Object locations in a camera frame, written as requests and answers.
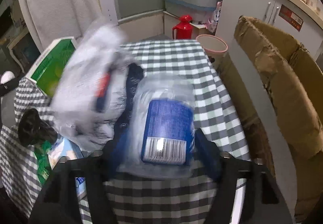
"green box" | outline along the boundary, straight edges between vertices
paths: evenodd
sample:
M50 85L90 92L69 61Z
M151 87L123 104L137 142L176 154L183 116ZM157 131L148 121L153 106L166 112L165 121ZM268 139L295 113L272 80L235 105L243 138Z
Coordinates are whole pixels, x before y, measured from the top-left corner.
M75 47L76 41L73 37L55 39L38 57L26 77L46 95L53 97Z

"checkered tablecloth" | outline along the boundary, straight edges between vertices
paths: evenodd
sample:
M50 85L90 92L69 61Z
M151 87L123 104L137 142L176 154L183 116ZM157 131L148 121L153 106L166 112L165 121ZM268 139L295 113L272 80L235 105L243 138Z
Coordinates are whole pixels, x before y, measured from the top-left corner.
M248 146L230 96L202 47L194 40L144 41L122 45L132 52L146 75L170 72L194 86L194 125L206 137L234 157L249 159ZM3 183L12 201L30 215L41 185L34 148L19 144L17 126L27 108L36 108L41 119L52 123L50 100L27 79L22 79L15 98L16 125L3 126L0 165ZM106 191L119 223L203 223L216 194L216 184L193 162L186 180L153 181L119 173L106 182ZM80 201L84 223L91 223L86 197Z

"metal handle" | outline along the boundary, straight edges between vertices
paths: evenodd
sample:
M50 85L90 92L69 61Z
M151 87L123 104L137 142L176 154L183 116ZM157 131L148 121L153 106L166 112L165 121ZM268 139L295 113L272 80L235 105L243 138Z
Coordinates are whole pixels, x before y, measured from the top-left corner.
M274 16L274 19L273 19L273 24L275 23L278 11L279 11L279 7L276 8L275 16Z
M271 2L268 2L268 5L267 5L267 9L266 9L266 12L264 13L264 21L266 20L266 18L267 18L267 13L268 13L268 11L269 11L269 7L270 7L270 5L271 5Z

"red thermos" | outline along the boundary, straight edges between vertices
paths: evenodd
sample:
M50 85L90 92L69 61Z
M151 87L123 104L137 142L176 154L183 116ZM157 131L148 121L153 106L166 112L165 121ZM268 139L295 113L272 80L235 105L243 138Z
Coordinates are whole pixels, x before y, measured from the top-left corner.
M189 15L184 15L180 17L180 23L173 27L173 39L174 30L176 31L176 39L191 39L193 27L190 24L192 17Z

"table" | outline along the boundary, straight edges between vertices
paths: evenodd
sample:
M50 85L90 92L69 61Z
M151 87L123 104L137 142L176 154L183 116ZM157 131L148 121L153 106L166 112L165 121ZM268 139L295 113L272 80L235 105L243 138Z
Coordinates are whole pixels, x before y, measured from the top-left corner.
M194 86L194 126L202 128L206 137L221 150L239 159L250 159L245 136L221 79L213 69L204 50L195 40L163 40L129 43L129 50L146 75L171 72L188 79ZM15 97L16 124L3 126L0 137L0 166L5 189L22 212L30 215L41 190L37 178L34 148L24 148L18 140L18 124L27 108L36 108L41 119L49 124L53 116L50 99L27 79L22 79ZM153 181L119 173L105 182L106 192L119 223L203 223L216 194L216 183L204 175L202 164L193 162L189 179ZM244 186L237 183L237 206L232 223L238 223ZM83 223L91 223L86 197L80 201Z

